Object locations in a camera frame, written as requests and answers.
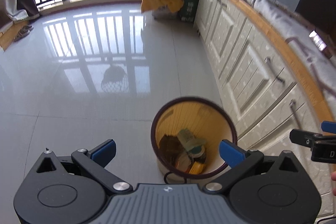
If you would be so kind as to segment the yellow foil carton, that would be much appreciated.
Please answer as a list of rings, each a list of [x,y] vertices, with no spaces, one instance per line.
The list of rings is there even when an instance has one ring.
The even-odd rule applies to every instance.
[[[175,168],[181,172],[198,175],[205,169],[206,156],[202,155],[198,158],[193,158],[186,152],[180,153],[175,161]]]

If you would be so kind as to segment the cartoon printed white blanket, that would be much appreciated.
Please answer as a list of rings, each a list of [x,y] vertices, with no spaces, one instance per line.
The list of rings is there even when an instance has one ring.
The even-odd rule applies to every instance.
[[[315,42],[323,40],[315,26],[276,0],[247,0],[261,14],[285,42],[294,50],[310,72],[335,116],[335,56],[326,57]]]

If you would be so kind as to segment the torn brown cardboard box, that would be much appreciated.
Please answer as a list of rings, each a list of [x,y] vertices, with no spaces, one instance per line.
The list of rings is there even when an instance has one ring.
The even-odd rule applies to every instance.
[[[159,142],[159,151],[166,161],[173,164],[184,148],[176,136],[164,135]]]

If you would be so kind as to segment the yellow cloth covered stool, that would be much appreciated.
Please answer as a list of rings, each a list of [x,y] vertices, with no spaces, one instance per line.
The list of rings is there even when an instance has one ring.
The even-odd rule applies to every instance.
[[[151,12],[154,19],[175,19],[184,0],[142,0],[141,13]]]

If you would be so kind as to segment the white cabinet with drawers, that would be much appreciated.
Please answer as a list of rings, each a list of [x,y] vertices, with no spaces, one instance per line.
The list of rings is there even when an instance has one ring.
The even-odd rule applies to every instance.
[[[224,110],[235,125],[238,144],[269,155],[292,150],[322,199],[319,217],[335,215],[335,165],[312,162],[310,149],[290,142],[297,124],[289,108],[296,100],[303,130],[320,133],[333,122],[321,89],[294,50],[247,0],[200,0],[195,28],[204,41]],[[265,63],[269,56],[285,85]]]

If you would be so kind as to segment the yellow round trash bin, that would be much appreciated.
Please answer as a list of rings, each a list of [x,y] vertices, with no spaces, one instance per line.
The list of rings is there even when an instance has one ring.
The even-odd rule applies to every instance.
[[[150,140],[164,181],[172,183],[222,173],[228,165],[220,156],[220,143],[236,143],[238,138],[220,106],[200,97],[180,97],[157,112]]]

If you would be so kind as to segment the teal plastic lid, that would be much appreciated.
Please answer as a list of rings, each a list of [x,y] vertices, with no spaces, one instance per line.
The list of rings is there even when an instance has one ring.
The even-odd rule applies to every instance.
[[[192,161],[204,163],[206,160],[206,148],[204,145],[194,147],[188,152],[188,155]]]

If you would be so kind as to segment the pair of slippers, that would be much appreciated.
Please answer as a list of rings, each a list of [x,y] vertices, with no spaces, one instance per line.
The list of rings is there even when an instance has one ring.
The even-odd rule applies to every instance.
[[[18,33],[16,34],[16,36],[14,38],[14,42],[18,42],[22,38],[25,38],[26,36],[28,36],[33,29],[34,29],[33,25],[25,25],[25,26],[23,26],[18,31]]]

